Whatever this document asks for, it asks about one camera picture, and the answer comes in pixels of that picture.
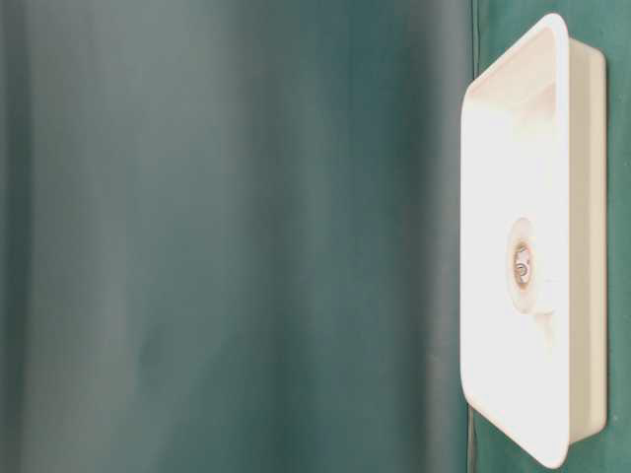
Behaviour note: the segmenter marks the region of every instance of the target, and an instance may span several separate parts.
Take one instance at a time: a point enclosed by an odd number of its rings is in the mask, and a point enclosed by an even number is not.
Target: white tray
[[[541,19],[467,89],[460,373],[543,465],[606,419],[605,65]]]

